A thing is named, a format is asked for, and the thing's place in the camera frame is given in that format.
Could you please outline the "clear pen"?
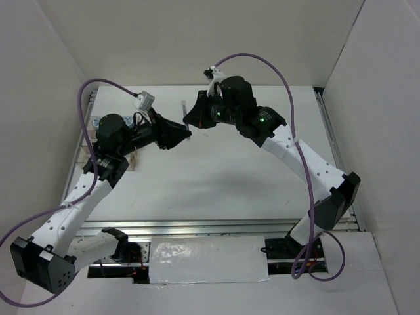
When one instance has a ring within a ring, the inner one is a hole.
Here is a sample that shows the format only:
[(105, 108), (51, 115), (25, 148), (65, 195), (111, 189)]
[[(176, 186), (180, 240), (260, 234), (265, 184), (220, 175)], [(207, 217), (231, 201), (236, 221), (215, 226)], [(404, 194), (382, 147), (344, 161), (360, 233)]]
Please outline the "clear pen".
[[(186, 117), (186, 115), (187, 115), (187, 107), (186, 107), (186, 101), (185, 100), (181, 100), (181, 107), (182, 107), (182, 115), (183, 115), (183, 118), (185, 118)], [(187, 123), (184, 123), (184, 125), (185, 125), (185, 127), (186, 127), (186, 129), (189, 131), (189, 125), (187, 124)]]

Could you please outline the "blue slime jar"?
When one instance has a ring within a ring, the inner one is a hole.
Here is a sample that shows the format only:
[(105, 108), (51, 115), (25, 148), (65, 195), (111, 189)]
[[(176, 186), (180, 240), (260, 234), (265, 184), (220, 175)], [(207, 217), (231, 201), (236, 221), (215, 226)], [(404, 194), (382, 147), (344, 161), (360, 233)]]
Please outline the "blue slime jar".
[(133, 129), (135, 126), (134, 118), (132, 115), (124, 115), (123, 116), (124, 123), (128, 128)]
[(91, 118), (90, 126), (93, 128), (93, 130), (97, 130), (99, 128), (100, 120), (100, 116), (94, 116)]

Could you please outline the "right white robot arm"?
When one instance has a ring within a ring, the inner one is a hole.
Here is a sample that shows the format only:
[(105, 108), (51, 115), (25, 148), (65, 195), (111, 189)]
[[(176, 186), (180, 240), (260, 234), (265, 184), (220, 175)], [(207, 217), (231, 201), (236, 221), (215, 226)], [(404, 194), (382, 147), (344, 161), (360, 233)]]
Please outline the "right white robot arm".
[(251, 84), (240, 76), (215, 81), (208, 91), (199, 91), (183, 121), (199, 129), (218, 123), (235, 126), (243, 137), (276, 156), (310, 186), (314, 208), (291, 229), (286, 242), (293, 257), (308, 251), (311, 236), (333, 230), (355, 200), (360, 177), (344, 173), (295, 138), (290, 123), (274, 109), (259, 106)]

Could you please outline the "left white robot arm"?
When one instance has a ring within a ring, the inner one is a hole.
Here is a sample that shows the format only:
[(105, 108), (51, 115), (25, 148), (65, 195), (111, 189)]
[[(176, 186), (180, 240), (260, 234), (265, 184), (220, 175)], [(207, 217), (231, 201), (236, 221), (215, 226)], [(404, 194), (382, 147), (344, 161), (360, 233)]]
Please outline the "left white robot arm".
[(136, 127), (127, 126), (119, 114), (103, 116), (96, 130), (93, 154), (72, 192), (28, 239), (17, 237), (11, 244), (17, 274), (57, 295), (85, 266), (105, 257), (124, 261), (130, 243), (128, 236), (116, 228), (103, 228), (87, 241), (74, 243), (73, 239), (127, 171), (127, 154), (149, 144), (170, 150), (190, 136), (184, 125), (160, 114)]

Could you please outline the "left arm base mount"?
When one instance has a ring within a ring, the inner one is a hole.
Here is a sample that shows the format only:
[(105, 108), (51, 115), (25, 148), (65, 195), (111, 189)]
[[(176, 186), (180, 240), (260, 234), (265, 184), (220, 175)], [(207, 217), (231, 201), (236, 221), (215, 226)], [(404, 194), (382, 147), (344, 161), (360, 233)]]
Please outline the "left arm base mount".
[(149, 241), (129, 242), (117, 257), (104, 257), (88, 268), (88, 279), (130, 279), (134, 284), (149, 284)]

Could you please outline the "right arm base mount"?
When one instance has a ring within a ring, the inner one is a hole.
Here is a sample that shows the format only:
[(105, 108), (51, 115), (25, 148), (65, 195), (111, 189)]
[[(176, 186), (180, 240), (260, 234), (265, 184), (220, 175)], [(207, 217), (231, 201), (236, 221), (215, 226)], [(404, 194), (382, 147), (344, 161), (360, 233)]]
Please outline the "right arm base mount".
[[(265, 239), (264, 243), (265, 246), (260, 248), (260, 251), (266, 255), (268, 261), (268, 274), (289, 274), (291, 272), (293, 261), (299, 254), (302, 247), (291, 238)], [(313, 272), (327, 272), (327, 264), (324, 261), (324, 250), (320, 240), (316, 240), (312, 246), (310, 260), (304, 273), (307, 273), (309, 267), (313, 264), (315, 264), (312, 270)]]

